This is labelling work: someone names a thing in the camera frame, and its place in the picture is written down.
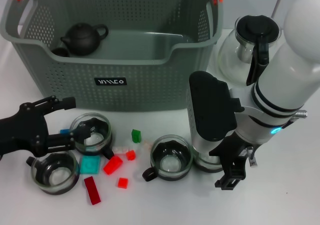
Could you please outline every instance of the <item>teapot lid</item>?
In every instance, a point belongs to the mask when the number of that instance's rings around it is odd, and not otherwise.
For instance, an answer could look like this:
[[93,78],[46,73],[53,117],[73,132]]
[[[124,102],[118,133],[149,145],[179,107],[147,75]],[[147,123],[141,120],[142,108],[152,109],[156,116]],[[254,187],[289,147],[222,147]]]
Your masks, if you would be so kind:
[[271,44],[278,39],[280,31],[274,20],[263,15],[244,16],[237,21],[235,28],[241,39],[252,44],[257,42],[258,37],[264,37]]
[[92,35],[94,29],[87,23],[77,23],[67,32],[67,36],[73,39],[84,39]]

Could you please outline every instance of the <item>metal connector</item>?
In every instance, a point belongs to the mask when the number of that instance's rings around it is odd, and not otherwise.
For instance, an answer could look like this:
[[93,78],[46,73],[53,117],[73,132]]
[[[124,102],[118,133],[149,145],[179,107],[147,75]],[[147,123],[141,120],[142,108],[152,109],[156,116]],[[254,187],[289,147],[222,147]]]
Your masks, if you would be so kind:
[[256,161],[256,157],[254,152],[254,147],[253,146],[248,146],[246,148],[246,154],[248,155],[248,159],[249,159],[249,164],[251,168],[256,168],[258,167],[257,161]]
[[306,110],[298,110],[292,117],[291,121],[295,122],[298,119],[306,119],[308,117],[308,112]]

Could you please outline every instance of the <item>teapot spout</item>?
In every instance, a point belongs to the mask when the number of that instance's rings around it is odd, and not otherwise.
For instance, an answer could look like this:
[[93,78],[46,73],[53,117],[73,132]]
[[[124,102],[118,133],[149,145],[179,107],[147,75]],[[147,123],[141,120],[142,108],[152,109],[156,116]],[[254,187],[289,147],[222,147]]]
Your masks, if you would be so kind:
[[65,37],[65,36],[62,36],[62,37],[60,38],[60,40],[61,40],[61,42],[63,42],[63,43],[66,44],[66,45],[69,45],[70,42],[71,42],[70,38]]

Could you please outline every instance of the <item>cup handle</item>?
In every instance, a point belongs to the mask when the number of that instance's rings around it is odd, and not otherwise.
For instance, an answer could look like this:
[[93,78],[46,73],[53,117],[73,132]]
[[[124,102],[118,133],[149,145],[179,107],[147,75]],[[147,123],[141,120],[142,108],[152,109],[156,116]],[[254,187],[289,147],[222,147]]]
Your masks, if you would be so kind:
[[151,180],[158,177],[158,175],[153,167],[149,167],[147,170],[144,171],[142,177],[146,182],[150,182]]
[[28,164],[31,167],[34,160],[35,160],[35,158],[30,156],[30,157],[28,157],[28,159],[25,162],[26,162],[26,164]]
[[111,147],[102,148],[101,153],[105,156],[108,160],[115,156],[114,152],[112,151]]
[[99,25],[93,26],[93,29],[94,29],[94,30],[97,30],[97,29],[105,29],[105,33],[102,34],[102,35],[100,35],[100,40],[105,39],[105,38],[108,36],[108,34],[109,34],[109,29],[108,29],[108,27],[107,27],[106,25],[104,25],[104,24],[99,24]]

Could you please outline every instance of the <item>small red cube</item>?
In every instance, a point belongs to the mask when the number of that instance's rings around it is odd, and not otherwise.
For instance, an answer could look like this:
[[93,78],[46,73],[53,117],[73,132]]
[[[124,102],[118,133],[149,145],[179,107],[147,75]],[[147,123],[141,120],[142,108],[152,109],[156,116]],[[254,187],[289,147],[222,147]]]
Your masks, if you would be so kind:
[[129,161],[132,161],[132,160],[135,160],[136,159],[136,153],[134,150],[130,150],[128,152],[125,153],[126,155],[126,158],[129,160]]
[[110,175],[112,174],[115,170],[120,168],[122,165],[123,161],[121,160],[120,157],[118,156],[113,156],[108,163],[105,165],[103,170],[105,171],[106,174]]
[[128,178],[120,177],[118,182],[118,188],[127,189],[127,187],[128,187]]

